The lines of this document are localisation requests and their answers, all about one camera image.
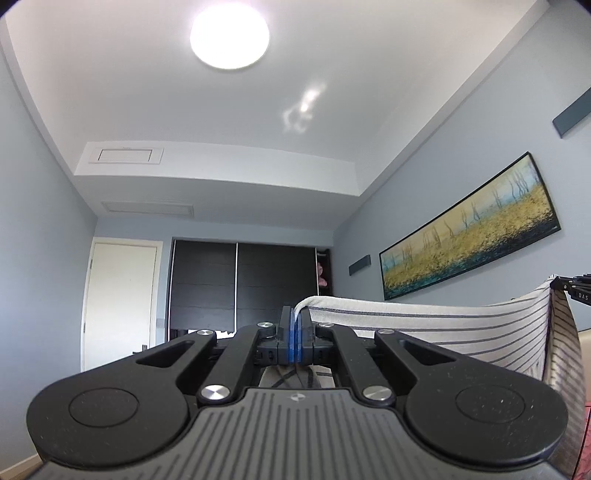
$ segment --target ceiling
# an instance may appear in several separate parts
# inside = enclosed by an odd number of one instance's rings
[[[165,199],[196,202],[199,220],[333,229],[547,8],[247,3],[271,43],[235,72],[191,51],[192,22],[211,1],[21,0],[6,16],[0,40],[17,86],[98,215],[107,215],[104,201]],[[164,145],[164,155],[157,166],[88,164],[85,152],[101,142]]]

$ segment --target ridged surface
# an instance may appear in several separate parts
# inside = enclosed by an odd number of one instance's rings
[[[184,439],[143,463],[97,472],[48,463],[31,478],[552,480],[563,477],[547,464],[518,472],[490,473],[445,463],[422,450],[393,412],[364,407],[353,401],[347,390],[250,389],[243,400],[232,406],[204,409]]]

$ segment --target dark wardrobe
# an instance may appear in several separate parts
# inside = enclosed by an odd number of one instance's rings
[[[318,292],[315,248],[174,240],[170,338],[277,322],[283,305]]]

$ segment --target striped towel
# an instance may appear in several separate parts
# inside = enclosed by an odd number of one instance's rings
[[[458,353],[544,381],[566,402],[569,423],[551,463],[569,478],[583,441],[585,383],[577,329],[552,278],[518,299],[485,307],[445,307],[309,297],[314,322],[348,325],[359,336],[393,328]]]

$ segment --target baseboard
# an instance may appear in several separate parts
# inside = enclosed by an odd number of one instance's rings
[[[0,480],[24,480],[29,473],[41,466],[39,455],[32,455],[29,458],[8,467],[0,472]]]

